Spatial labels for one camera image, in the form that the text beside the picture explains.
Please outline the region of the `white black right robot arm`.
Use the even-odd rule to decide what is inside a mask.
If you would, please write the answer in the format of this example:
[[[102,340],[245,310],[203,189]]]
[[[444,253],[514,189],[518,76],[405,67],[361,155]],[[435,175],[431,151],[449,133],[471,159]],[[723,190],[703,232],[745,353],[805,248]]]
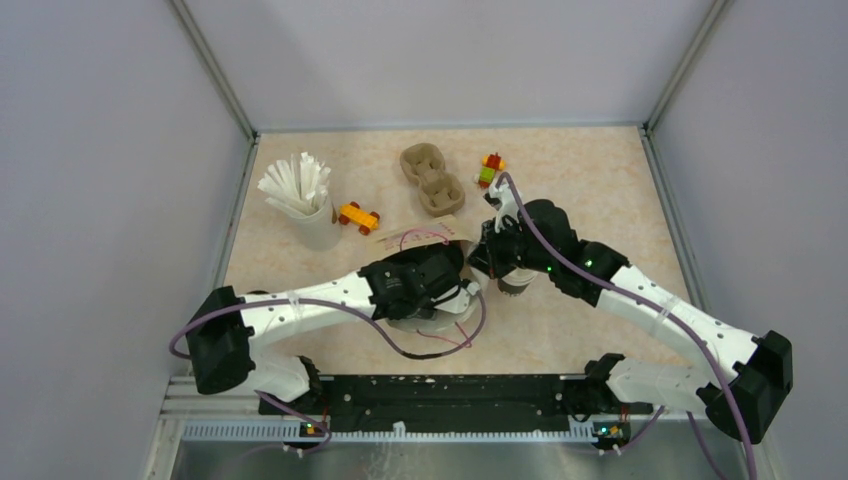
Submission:
[[[485,195],[497,215],[481,226],[472,268],[517,289],[517,277],[546,276],[561,293],[630,321],[680,356],[688,367],[644,363],[606,354],[586,365],[589,404],[612,412],[622,403],[652,403],[705,413],[736,440],[762,442],[793,387],[793,349],[784,335],[757,336],[687,303],[649,279],[626,256],[581,240],[566,213],[549,200],[519,212]]]

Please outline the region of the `stack of paper cups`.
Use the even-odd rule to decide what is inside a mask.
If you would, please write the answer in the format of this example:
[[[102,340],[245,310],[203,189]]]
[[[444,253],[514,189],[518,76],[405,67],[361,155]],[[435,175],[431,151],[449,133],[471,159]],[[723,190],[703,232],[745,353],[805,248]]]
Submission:
[[[537,275],[532,270],[515,269],[497,280],[498,290],[509,296],[522,295]]]

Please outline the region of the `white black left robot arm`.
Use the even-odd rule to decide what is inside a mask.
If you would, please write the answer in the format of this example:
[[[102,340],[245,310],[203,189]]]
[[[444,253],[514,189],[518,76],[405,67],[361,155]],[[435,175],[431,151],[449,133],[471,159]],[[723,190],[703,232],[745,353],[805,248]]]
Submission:
[[[284,401],[297,413],[319,404],[317,369],[273,345],[300,334],[361,320],[381,336],[461,323],[481,305],[487,278],[465,261],[458,243],[415,247],[343,277],[279,293],[214,289],[177,334],[186,341],[201,395],[244,389]]]

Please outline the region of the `kraft pink paper bag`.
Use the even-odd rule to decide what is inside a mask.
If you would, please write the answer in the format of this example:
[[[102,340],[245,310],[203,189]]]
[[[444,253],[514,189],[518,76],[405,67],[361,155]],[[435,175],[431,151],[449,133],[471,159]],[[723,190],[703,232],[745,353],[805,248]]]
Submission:
[[[462,222],[452,215],[407,225],[405,227],[378,233],[366,241],[366,258],[369,263],[389,263],[393,266],[411,266],[411,250],[421,246],[460,246],[465,257],[464,276],[470,277],[480,285],[475,296],[469,296],[463,290],[454,299],[437,306],[436,310],[425,310],[423,305],[417,310],[388,317],[388,326],[410,334],[434,338],[459,347],[468,348],[473,344],[484,319],[470,327],[468,321],[481,313],[480,297],[485,294],[489,279],[481,272],[472,269],[467,263],[470,250],[477,245]]]

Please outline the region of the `brown cardboard cup carrier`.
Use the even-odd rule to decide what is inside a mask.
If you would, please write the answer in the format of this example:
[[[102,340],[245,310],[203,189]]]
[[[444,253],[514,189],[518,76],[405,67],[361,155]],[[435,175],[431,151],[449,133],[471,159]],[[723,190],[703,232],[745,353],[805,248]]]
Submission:
[[[446,170],[445,157],[432,143],[419,143],[403,150],[399,164],[405,178],[417,187],[417,198],[432,217],[453,214],[465,204],[459,179]]]

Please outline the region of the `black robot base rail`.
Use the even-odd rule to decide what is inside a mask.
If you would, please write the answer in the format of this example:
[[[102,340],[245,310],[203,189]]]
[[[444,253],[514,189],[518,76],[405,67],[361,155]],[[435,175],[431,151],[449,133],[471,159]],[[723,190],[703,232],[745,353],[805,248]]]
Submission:
[[[522,406],[544,415],[649,414],[649,403],[623,403],[607,386],[583,375],[325,375],[286,403],[300,413],[339,415],[345,408]]]

